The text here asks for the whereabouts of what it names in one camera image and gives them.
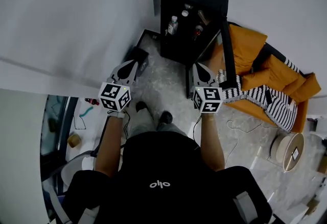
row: blue object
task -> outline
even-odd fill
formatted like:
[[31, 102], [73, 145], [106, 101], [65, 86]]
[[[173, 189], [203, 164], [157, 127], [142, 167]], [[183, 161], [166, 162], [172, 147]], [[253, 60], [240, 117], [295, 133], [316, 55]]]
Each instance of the blue object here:
[[80, 117], [84, 117], [90, 110], [92, 110], [93, 107], [90, 107], [86, 110], [86, 112], [84, 112], [83, 114], [80, 115]]
[[62, 202], [63, 202], [64, 198], [65, 198], [65, 195], [60, 195], [60, 196], [58, 196], [58, 200], [59, 200], [59, 203], [60, 203], [61, 205], [62, 205]]

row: orange sofa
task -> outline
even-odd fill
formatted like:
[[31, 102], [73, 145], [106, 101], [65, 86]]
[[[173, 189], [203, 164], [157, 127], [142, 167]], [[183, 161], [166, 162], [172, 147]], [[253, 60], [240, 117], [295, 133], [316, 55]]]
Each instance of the orange sofa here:
[[[284, 92], [296, 101], [298, 107], [291, 131], [302, 132], [306, 121], [308, 99], [320, 91], [314, 73], [304, 75], [293, 64], [290, 64], [284, 55], [265, 42], [266, 35], [233, 23], [229, 25], [229, 32], [236, 74], [242, 78], [242, 90], [267, 85]], [[217, 58], [221, 54], [221, 47], [223, 47], [222, 44], [216, 43], [208, 65], [215, 73], [222, 68], [221, 61]], [[242, 99], [226, 105], [275, 125], [261, 107], [248, 100]]]

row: black box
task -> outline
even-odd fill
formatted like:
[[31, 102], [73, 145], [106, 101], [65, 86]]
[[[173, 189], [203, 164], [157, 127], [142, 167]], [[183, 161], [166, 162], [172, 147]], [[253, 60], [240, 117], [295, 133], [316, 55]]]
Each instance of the black box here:
[[134, 47], [134, 49], [128, 54], [126, 61], [136, 60], [138, 62], [138, 68], [136, 76], [140, 77], [149, 64], [149, 53], [142, 50], [141, 48]]

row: orange cushion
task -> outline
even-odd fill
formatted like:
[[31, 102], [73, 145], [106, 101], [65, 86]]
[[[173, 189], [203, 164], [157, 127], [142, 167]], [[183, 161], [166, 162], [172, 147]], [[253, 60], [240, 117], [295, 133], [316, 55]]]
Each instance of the orange cushion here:
[[261, 69], [267, 68], [270, 68], [270, 76], [266, 85], [277, 91], [282, 91], [286, 85], [294, 82], [299, 77], [297, 72], [277, 59], [274, 55], [270, 55], [261, 65]]
[[248, 74], [253, 61], [266, 42], [267, 35], [232, 24], [229, 25], [229, 33], [236, 74], [241, 76]]
[[318, 92], [320, 92], [321, 88], [317, 82], [316, 75], [314, 73], [310, 74], [306, 81], [295, 91], [290, 97], [296, 101], [296, 103], [301, 103]]
[[248, 91], [269, 82], [270, 69], [264, 69], [242, 77], [242, 91]]
[[283, 89], [283, 93], [290, 96], [293, 92], [295, 92], [304, 82], [306, 81], [306, 78], [304, 78], [302, 75], [298, 75], [298, 78], [289, 85], [286, 85], [286, 87]]

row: white bottle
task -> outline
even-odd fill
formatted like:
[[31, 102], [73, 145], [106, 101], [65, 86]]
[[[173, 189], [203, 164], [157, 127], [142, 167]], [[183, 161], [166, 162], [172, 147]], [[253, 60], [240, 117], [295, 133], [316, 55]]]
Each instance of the white bottle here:
[[172, 20], [168, 24], [168, 33], [171, 35], [176, 34], [178, 27], [177, 16], [173, 15]]

